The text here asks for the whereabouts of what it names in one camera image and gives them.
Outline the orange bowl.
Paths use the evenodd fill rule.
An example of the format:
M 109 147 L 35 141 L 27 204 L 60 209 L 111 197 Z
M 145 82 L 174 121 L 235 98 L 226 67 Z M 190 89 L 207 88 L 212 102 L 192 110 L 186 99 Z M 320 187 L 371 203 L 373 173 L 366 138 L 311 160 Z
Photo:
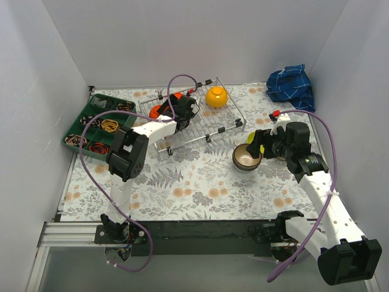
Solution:
M 163 111 L 161 110 L 161 105 L 156 105 L 150 109 L 149 117 L 152 119 L 157 119 Z
M 182 93 L 180 93 L 180 92 L 176 92 L 176 93 L 170 94 L 170 102 L 173 105 L 175 105 L 175 104 L 177 104 L 179 102 L 181 97 L 182 97 Z

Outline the black patterned bowl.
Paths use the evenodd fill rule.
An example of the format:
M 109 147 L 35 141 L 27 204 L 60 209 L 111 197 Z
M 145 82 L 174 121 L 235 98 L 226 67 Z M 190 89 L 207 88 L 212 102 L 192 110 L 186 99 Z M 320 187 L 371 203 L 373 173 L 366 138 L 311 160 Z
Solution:
M 234 149 L 232 153 L 232 162 L 234 166 L 249 168 L 258 167 L 260 165 L 263 155 L 260 154 L 258 159 L 252 158 L 246 151 L 247 146 L 248 144 L 240 144 Z

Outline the white brown patterned bowl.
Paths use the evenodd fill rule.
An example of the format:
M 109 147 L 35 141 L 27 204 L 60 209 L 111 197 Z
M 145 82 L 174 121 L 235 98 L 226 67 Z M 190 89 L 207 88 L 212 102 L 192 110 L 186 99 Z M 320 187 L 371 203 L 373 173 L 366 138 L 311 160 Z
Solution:
M 251 173 L 251 172 L 254 172 L 257 170 L 258 167 L 238 167 L 238 166 L 235 166 L 235 168 L 237 169 L 237 171 L 241 172 L 241 173 Z

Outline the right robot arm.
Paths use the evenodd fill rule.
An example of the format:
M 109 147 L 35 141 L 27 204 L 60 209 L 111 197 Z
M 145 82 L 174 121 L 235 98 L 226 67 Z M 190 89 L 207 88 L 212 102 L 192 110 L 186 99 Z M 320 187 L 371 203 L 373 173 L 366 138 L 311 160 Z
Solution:
M 294 238 L 300 246 L 267 281 L 275 280 L 303 250 L 317 260 L 320 275 L 328 285 L 370 280 L 382 247 L 378 240 L 367 238 L 349 215 L 334 191 L 335 176 L 323 158 L 312 152 L 309 137 L 305 123 L 288 122 L 276 129 L 257 130 L 246 148 L 253 158 L 283 158 L 318 213 L 314 225 L 297 215 L 275 226 L 279 240 Z

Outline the lime green bowl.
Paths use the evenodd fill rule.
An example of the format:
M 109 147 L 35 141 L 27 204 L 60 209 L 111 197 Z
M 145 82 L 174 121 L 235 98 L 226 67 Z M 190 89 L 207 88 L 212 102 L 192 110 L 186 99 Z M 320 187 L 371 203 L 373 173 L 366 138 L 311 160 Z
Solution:
M 255 132 L 253 131 L 253 132 L 251 132 L 251 133 L 248 135 L 248 137 L 247 137 L 247 143 L 248 143 L 248 144 L 251 144 L 252 141 L 253 141 L 253 139 L 254 139 L 254 137 L 255 137 Z M 264 154 L 264 147 L 263 147 L 262 145 L 260 146 L 260 152 L 261 152 L 261 154 Z

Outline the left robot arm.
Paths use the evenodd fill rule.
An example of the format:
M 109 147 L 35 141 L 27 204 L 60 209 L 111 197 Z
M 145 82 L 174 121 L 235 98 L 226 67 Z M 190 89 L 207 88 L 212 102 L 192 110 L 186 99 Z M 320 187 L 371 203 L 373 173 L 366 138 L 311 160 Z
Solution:
M 170 94 L 149 113 L 148 122 L 137 127 L 121 127 L 115 134 L 106 162 L 111 175 L 111 205 L 100 216 L 106 233 L 116 243 L 129 236 L 129 191 L 145 164 L 148 146 L 186 129 L 194 118 L 197 101 L 189 93 Z

